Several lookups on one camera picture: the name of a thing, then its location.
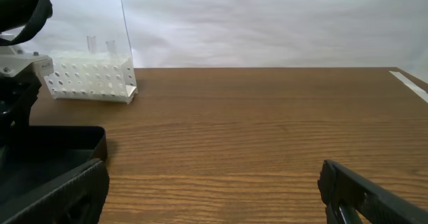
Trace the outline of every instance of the wrinkled white paper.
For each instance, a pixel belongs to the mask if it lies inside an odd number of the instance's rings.
[[[126,49],[120,0],[52,2],[54,16],[28,48],[86,49],[86,35],[97,35]],[[136,67],[397,66],[428,80],[428,0],[123,0],[123,6]]]

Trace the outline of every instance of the test tube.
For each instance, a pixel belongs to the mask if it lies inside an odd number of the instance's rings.
[[[110,56],[117,57],[118,52],[116,49],[116,41],[114,41],[114,40],[106,41],[106,45],[107,45],[107,50],[108,50],[108,53],[110,54]]]
[[[86,36],[88,41],[88,50],[90,53],[96,53],[96,36]]]

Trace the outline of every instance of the brown tabletop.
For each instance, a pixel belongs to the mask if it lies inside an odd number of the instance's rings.
[[[428,210],[428,103],[389,70],[139,69],[129,105],[43,86],[31,123],[106,129],[101,223],[325,223],[324,159]]]

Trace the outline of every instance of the white tape strip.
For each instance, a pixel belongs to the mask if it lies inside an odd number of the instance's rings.
[[[411,90],[413,90],[414,93],[419,95],[419,97],[421,97],[424,101],[426,101],[426,103],[428,103],[428,94],[426,93],[425,90],[418,87],[416,84],[414,84],[412,81],[410,81],[410,79],[406,78],[400,72],[390,71],[390,73],[392,73],[395,77],[397,77],[397,79],[402,81],[403,84],[405,84],[407,87],[409,87]]]

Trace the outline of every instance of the black strap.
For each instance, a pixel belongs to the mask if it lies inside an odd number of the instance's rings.
[[[10,46],[23,43],[32,39],[42,27],[45,25],[46,20],[52,12],[52,3],[50,0],[39,0],[34,8],[33,14],[29,18],[27,24],[12,40],[0,38],[0,46]]]

